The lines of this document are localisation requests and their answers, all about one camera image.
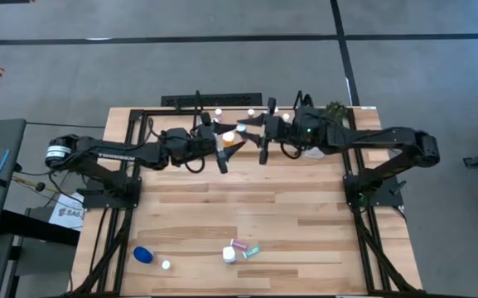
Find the wooden tabletop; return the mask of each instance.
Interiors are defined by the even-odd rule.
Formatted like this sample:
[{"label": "wooden tabletop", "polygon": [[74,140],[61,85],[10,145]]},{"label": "wooden tabletop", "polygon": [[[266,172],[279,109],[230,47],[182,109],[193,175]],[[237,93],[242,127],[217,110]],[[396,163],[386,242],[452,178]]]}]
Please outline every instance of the wooden tabletop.
[{"label": "wooden tabletop", "polygon": [[[104,140],[124,141],[130,109],[110,109]],[[358,129],[380,128],[376,109],[354,110]],[[156,131],[171,127],[189,130],[192,125],[192,117],[187,116],[153,118]],[[224,109],[223,123],[239,118],[246,118],[246,109]],[[363,155],[368,167],[389,158],[385,150],[363,150]],[[100,163],[118,169],[116,161]],[[198,161],[192,162],[191,167],[198,165]],[[345,174],[341,154],[319,161],[291,160],[271,145],[268,164],[261,166],[258,149],[249,143],[228,168],[229,173],[221,175],[214,159],[209,159],[198,175],[184,166],[169,166],[164,171],[142,168],[144,185],[133,215],[122,296],[366,292],[355,225],[341,182]],[[408,282],[420,287],[403,218],[390,207],[375,210],[384,252]],[[75,285],[88,275],[101,215],[101,209],[85,215],[72,271]],[[96,260],[102,256],[109,214],[106,219]],[[259,245],[261,252],[247,260],[237,256],[236,263],[226,264],[222,248],[232,238]],[[136,261],[136,246],[154,251],[157,262]],[[372,252],[370,256],[375,286],[380,288]],[[169,271],[161,268],[163,260],[171,262]],[[110,263],[107,289],[113,286],[116,263],[117,255]]]}]

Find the blue bottle cap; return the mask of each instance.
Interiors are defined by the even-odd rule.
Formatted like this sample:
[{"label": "blue bottle cap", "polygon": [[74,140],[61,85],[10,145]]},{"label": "blue bottle cap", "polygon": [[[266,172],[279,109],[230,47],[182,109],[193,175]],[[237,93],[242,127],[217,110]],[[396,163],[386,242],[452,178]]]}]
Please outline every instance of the blue bottle cap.
[{"label": "blue bottle cap", "polygon": [[152,262],[152,259],[154,258],[152,253],[143,247],[136,247],[136,249],[133,250],[133,256],[136,260],[146,264]]}]

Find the white paper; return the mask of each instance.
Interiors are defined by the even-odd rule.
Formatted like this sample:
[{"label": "white paper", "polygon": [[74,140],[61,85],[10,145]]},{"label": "white paper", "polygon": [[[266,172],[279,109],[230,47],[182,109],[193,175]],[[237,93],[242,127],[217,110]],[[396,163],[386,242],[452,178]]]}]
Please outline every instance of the white paper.
[{"label": "white paper", "polygon": [[[73,193],[72,197],[83,200],[84,197],[79,193]],[[55,209],[49,219],[49,224],[56,224],[66,228],[72,228],[76,231],[82,229],[84,222],[84,209],[82,204],[65,195],[58,197]]]}]

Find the white bottle cap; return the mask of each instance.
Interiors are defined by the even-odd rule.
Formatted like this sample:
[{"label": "white bottle cap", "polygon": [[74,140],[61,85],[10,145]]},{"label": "white bottle cap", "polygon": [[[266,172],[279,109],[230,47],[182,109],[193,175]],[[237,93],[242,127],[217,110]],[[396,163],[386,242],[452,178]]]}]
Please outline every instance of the white bottle cap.
[{"label": "white bottle cap", "polygon": [[222,135],[222,140],[225,142],[232,142],[235,139],[235,134],[233,132],[227,132]]},{"label": "white bottle cap", "polygon": [[168,260],[163,261],[162,268],[163,270],[169,270],[171,268],[171,263]]},{"label": "white bottle cap", "polygon": [[235,262],[235,250],[233,249],[233,247],[225,247],[222,250],[222,257],[224,258],[224,262]]},{"label": "white bottle cap", "polygon": [[237,124],[237,127],[235,128],[235,130],[237,132],[245,132],[246,131],[246,125],[240,123],[240,124]]}]

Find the gray floor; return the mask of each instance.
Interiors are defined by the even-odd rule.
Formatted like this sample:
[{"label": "gray floor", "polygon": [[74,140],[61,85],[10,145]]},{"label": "gray floor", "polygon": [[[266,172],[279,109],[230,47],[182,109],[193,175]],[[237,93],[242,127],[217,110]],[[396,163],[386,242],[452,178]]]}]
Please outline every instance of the gray floor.
[{"label": "gray floor", "polygon": [[[339,1],[346,34],[478,33],[478,0]],[[0,39],[334,34],[329,1],[38,0],[0,5]],[[350,41],[362,105],[384,126],[435,135],[442,162],[413,169],[403,196],[424,288],[478,296],[478,41]],[[289,104],[349,103],[336,41],[0,46],[0,118],[103,125],[113,106],[163,94],[262,92]],[[42,171],[47,142],[102,130],[27,127],[20,162]],[[71,189],[74,183],[64,184]],[[13,186],[7,209],[46,200]],[[20,297],[60,294],[67,274],[23,278]]]}]

